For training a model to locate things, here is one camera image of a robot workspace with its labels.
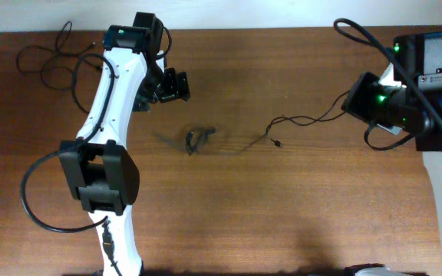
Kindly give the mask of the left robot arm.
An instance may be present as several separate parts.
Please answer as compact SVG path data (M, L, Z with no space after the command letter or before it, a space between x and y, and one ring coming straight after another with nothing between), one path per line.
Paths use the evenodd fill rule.
M190 98L186 73L168 68L167 55L160 49L166 33L156 15L144 12L136 13L131 26L108 28L91 110L76 139L60 145L59 160L71 195L97 230L102 275L143 271L132 222L140 173L127 151L130 117L152 104Z

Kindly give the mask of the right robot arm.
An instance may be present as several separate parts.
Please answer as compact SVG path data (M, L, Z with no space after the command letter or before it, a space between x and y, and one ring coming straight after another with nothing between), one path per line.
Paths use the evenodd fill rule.
M370 130L406 132L398 146L415 141L433 188L442 250L442 129L427 111L442 120L442 32L397 36L391 52L397 63L381 77L362 74L341 108Z

